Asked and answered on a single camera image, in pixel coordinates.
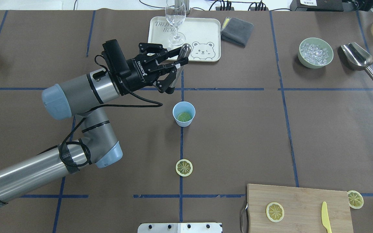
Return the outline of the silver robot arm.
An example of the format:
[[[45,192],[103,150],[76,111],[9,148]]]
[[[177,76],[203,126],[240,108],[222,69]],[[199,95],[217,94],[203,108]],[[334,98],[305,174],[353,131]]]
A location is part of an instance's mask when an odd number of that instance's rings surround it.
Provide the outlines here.
[[[90,165],[123,157],[105,110],[158,108],[136,94],[145,87],[172,94],[192,51],[139,43],[125,58],[117,40],[102,44],[94,71],[41,88],[0,88],[0,208]]]

